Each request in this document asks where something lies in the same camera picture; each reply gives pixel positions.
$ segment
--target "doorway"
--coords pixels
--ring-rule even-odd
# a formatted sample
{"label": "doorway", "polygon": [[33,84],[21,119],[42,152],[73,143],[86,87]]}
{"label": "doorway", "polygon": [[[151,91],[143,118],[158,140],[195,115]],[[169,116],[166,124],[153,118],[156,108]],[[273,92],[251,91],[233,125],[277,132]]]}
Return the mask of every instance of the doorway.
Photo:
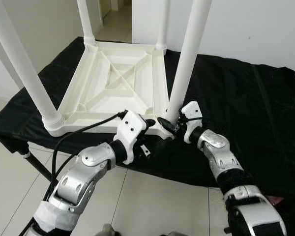
{"label": "doorway", "polygon": [[100,0],[103,28],[97,40],[132,43],[132,0]]}

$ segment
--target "black cloth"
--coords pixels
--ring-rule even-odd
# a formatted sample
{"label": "black cloth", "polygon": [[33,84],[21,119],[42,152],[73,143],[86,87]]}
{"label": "black cloth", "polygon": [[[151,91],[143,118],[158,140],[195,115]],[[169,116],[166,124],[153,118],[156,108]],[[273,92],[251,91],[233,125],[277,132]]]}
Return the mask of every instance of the black cloth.
{"label": "black cloth", "polygon": [[[83,39],[79,37],[39,73],[56,108],[83,51]],[[164,56],[169,94],[179,56],[171,50]],[[230,140],[232,152],[265,194],[295,202],[294,71],[198,55],[185,103],[190,100],[198,101],[204,127]],[[74,153],[111,141],[112,137],[77,134],[60,150]],[[26,147],[28,141],[54,148],[58,140],[44,129],[41,115],[25,89],[0,112],[0,141],[11,152]],[[216,186],[207,159],[196,147],[156,136],[146,136],[146,143],[153,156],[147,159],[137,155],[128,168],[188,184]]]}

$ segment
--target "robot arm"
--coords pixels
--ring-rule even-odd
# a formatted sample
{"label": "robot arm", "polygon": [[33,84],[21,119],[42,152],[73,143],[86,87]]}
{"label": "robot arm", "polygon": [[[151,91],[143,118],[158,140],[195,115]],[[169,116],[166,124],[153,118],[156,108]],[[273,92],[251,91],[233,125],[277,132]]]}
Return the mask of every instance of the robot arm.
{"label": "robot arm", "polygon": [[62,176],[48,201],[42,201],[34,214],[35,222],[25,235],[71,235],[95,190],[96,183],[116,162],[130,164],[133,148],[153,120],[144,120],[138,114],[127,112],[111,143],[82,150],[75,165]]}
{"label": "robot arm", "polygon": [[186,143],[196,144],[207,157],[224,195],[230,226],[230,231],[226,233],[233,236],[286,236],[281,216],[258,187],[250,183],[231,152],[227,138],[203,129],[201,116],[198,103],[192,101],[181,109],[176,127],[162,118],[158,120],[168,131],[183,136]]}

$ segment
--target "tiled floor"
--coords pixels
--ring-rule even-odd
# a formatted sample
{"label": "tiled floor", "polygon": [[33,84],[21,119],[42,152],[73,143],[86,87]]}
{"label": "tiled floor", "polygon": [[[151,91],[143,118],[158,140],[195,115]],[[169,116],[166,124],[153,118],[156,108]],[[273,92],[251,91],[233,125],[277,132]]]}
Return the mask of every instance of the tiled floor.
{"label": "tiled floor", "polygon": [[[30,149],[51,168],[52,150],[35,144],[30,144]],[[67,156],[59,155],[58,166]],[[0,236],[18,235],[36,211],[47,185],[47,180],[19,154],[9,153],[0,143]],[[123,236],[159,236],[171,231],[223,236],[227,226],[219,190],[124,168],[109,171],[99,181],[72,235],[94,236],[104,223],[112,223]]]}
{"label": "tiled floor", "polygon": [[132,42],[131,6],[110,11],[103,20],[104,28],[95,34],[97,40]]}

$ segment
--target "white bracket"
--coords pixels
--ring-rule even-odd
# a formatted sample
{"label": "white bracket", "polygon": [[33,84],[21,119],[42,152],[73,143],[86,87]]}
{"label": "white bracket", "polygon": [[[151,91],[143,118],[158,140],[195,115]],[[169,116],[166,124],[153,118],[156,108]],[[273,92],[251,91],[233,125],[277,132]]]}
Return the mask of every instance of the white bracket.
{"label": "white bracket", "polygon": [[[192,119],[192,118],[199,118],[202,117],[202,113],[200,111],[199,104],[196,101],[191,101],[189,102],[186,106],[184,106],[181,109],[181,113],[183,113],[187,119]],[[190,135],[192,131],[197,127],[201,126],[202,127],[202,121],[200,119],[197,120],[191,120],[186,122],[187,125],[187,131],[183,137],[183,140],[186,143],[191,143],[189,141]]]}
{"label": "white bracket", "polygon": [[127,159],[123,162],[128,165],[133,162],[133,146],[139,134],[147,128],[146,122],[137,113],[128,111],[117,128],[114,140],[120,140],[126,149]]}

